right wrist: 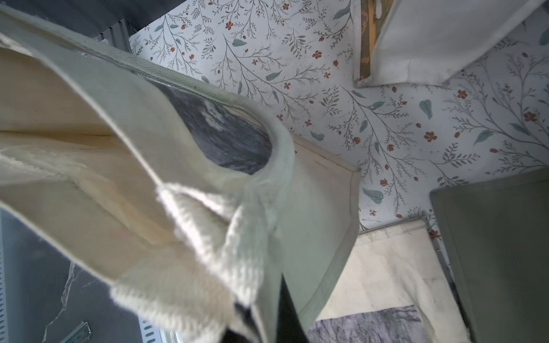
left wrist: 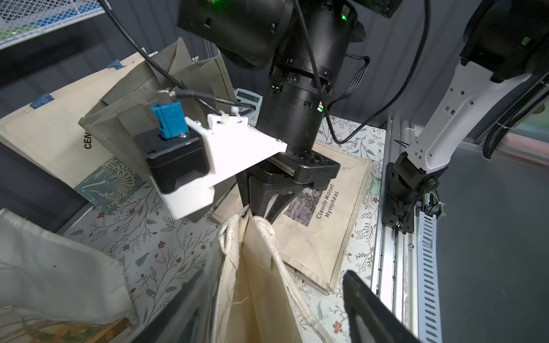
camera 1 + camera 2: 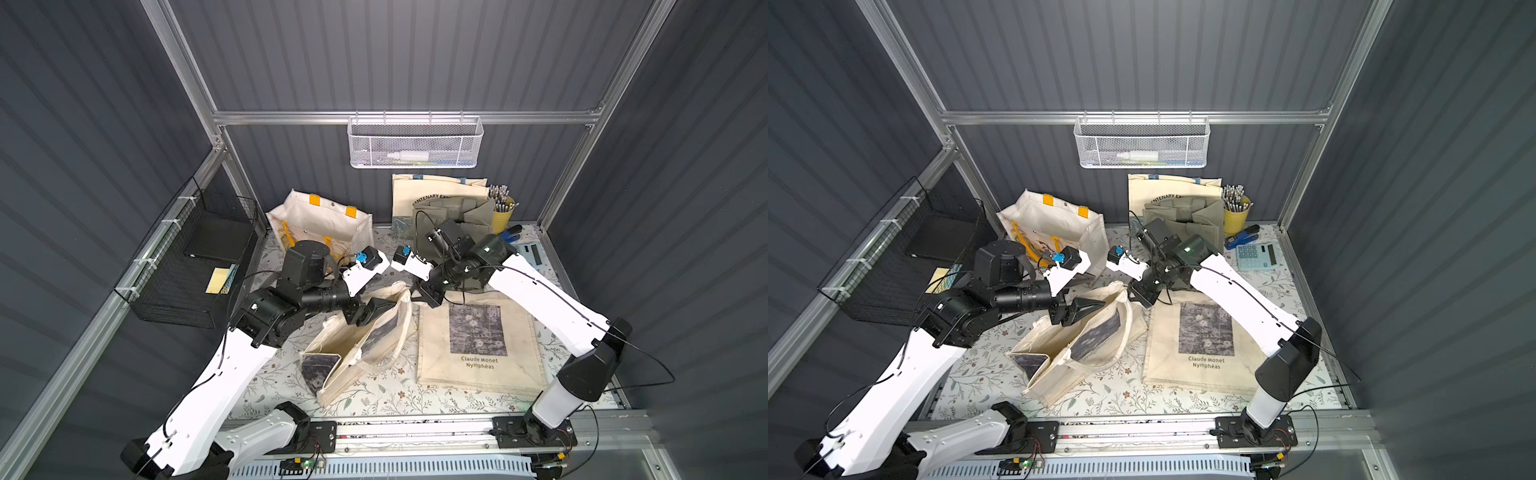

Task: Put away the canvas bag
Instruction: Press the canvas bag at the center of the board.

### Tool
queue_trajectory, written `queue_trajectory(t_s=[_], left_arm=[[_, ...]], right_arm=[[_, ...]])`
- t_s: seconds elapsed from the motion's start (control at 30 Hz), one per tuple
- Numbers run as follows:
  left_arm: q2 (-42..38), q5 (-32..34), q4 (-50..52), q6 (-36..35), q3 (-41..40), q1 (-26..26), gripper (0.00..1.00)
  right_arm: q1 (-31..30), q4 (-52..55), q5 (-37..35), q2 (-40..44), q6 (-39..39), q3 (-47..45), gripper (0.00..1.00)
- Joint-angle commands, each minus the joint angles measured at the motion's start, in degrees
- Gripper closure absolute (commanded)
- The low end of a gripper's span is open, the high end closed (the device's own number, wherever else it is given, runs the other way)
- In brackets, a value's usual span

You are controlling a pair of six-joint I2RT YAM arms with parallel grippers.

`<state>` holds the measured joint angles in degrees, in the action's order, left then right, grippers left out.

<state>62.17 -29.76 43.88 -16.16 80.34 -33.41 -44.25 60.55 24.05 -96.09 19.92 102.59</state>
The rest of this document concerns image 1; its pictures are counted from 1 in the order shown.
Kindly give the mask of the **cream canvas bag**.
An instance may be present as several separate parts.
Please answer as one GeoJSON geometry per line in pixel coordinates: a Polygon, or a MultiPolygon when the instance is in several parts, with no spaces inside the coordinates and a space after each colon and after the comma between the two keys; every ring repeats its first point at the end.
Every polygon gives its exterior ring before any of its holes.
{"type": "Polygon", "coordinates": [[[1,7],[1,208],[183,342],[305,332],[357,239],[360,170],[254,101],[1,7]]]}

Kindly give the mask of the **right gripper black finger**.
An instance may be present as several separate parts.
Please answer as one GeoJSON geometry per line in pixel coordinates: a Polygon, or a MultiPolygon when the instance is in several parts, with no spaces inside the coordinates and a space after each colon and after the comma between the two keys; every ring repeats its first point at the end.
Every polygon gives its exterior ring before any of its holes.
{"type": "Polygon", "coordinates": [[[308,343],[284,277],[281,279],[276,343],[308,343]]]}

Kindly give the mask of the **olive green tote bag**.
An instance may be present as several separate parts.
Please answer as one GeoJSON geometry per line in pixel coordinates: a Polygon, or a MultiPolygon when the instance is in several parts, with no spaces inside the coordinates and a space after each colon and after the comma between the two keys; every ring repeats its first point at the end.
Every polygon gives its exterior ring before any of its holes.
{"type": "Polygon", "coordinates": [[[548,170],[430,200],[475,342],[548,341],[548,170]]]}

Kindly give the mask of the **cream canvas bag painting print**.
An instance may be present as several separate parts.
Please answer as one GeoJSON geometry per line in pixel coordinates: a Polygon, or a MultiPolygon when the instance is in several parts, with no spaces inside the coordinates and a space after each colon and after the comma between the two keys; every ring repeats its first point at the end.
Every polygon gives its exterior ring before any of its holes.
{"type": "Polygon", "coordinates": [[[310,342],[469,342],[424,219],[358,236],[310,342]]]}

